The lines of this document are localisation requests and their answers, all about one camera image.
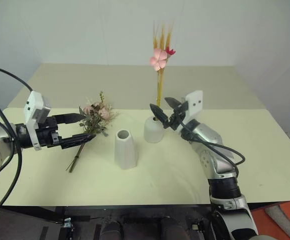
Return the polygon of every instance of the white vase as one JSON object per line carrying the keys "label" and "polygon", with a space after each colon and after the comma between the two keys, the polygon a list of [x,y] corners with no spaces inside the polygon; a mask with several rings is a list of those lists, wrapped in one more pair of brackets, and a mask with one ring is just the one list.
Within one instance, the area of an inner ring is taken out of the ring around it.
{"label": "white vase", "polygon": [[119,130],[115,138],[115,163],[121,169],[137,166],[138,154],[130,131]]}
{"label": "white vase", "polygon": [[155,144],[164,136],[164,127],[160,121],[155,121],[151,116],[145,121],[144,138],[147,142]]}

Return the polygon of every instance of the black cable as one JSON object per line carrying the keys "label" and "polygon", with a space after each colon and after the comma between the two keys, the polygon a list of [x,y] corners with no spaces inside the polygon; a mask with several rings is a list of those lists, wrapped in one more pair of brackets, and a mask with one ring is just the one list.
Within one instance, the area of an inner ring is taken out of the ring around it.
{"label": "black cable", "polygon": [[176,115],[177,121],[180,123],[180,125],[184,129],[186,129],[189,133],[191,133],[192,139],[190,139],[189,141],[197,142],[197,143],[202,143],[207,148],[209,148],[211,151],[213,151],[214,153],[216,153],[219,156],[221,156],[222,158],[224,158],[227,162],[229,162],[233,166],[233,168],[235,169],[235,172],[236,172],[236,178],[238,178],[239,169],[237,167],[237,164],[234,163],[232,160],[230,160],[227,156],[225,156],[224,154],[222,154],[221,152],[219,152],[218,150],[216,150],[214,147],[212,147],[212,145],[214,145],[214,146],[217,145],[217,147],[224,148],[224,149],[227,149],[227,150],[233,150],[232,152],[238,153],[238,155],[240,157],[242,156],[242,160],[239,162],[239,164],[243,163],[246,160],[245,157],[240,152],[238,152],[238,151],[236,151],[236,150],[234,150],[234,149],[232,149],[230,147],[226,147],[226,146],[223,146],[223,145],[220,145],[220,144],[216,144],[216,143],[212,143],[212,142],[208,142],[208,141],[203,141],[196,134],[193,134],[192,131],[182,122],[182,120],[179,117],[178,112],[175,112],[175,115]]}
{"label": "black cable", "polygon": [[[0,127],[2,129],[4,129],[4,131],[8,134],[9,138],[11,139],[11,135],[10,133],[8,132],[8,129],[0,122]],[[4,162],[4,164],[0,167],[0,172],[10,163],[10,161],[12,160],[13,156],[15,154],[15,144],[14,142],[12,141],[10,143],[10,154],[9,154],[9,157],[8,159]]]}
{"label": "black cable", "polygon": [[[17,76],[15,76],[14,74],[11,74],[3,69],[0,69],[0,72],[5,73],[9,76],[11,76],[12,78],[18,80],[19,82],[21,82],[23,85],[25,85],[30,91],[32,91],[32,88],[25,83],[23,80],[21,80],[20,78],[18,78]],[[16,153],[18,155],[18,162],[17,162],[17,169],[16,169],[16,173],[14,176],[14,179],[9,187],[9,189],[7,190],[6,194],[4,195],[4,197],[1,199],[0,201],[0,207],[4,204],[4,202],[6,201],[6,199],[8,198],[8,196],[10,195],[11,191],[13,190],[13,188],[16,185],[16,182],[18,180],[18,177],[20,175],[20,170],[21,170],[21,165],[22,165],[22,155],[21,155],[21,146],[20,143],[18,141],[17,135],[14,132],[12,126],[10,125],[10,123],[8,122],[6,116],[4,115],[4,113],[1,111],[0,109],[0,117],[3,120],[4,124],[6,125],[6,128],[8,129],[9,134],[11,135],[11,137],[14,139],[14,144],[15,144],[15,148],[16,148]]]}

